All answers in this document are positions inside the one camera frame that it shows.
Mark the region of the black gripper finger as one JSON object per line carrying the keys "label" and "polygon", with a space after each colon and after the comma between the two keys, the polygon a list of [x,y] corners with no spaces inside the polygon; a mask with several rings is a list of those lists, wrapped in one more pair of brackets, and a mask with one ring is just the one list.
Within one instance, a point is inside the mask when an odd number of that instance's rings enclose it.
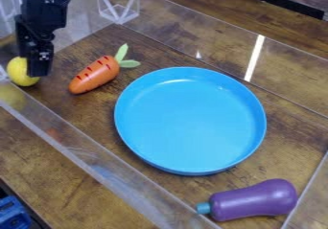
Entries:
{"label": "black gripper finger", "polygon": [[26,27],[20,23],[15,24],[15,36],[16,36],[18,53],[22,57],[26,57],[27,45],[30,42],[30,34]]}
{"label": "black gripper finger", "polygon": [[37,43],[31,41],[27,45],[27,75],[31,78],[45,77],[51,71],[54,58],[54,45],[51,42]]}

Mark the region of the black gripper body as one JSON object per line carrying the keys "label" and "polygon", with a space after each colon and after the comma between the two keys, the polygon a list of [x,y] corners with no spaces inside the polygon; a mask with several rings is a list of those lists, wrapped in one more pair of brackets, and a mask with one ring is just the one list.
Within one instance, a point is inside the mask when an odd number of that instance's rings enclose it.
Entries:
{"label": "black gripper body", "polygon": [[22,0],[20,14],[15,16],[19,43],[51,41],[54,32],[66,27],[71,0]]}

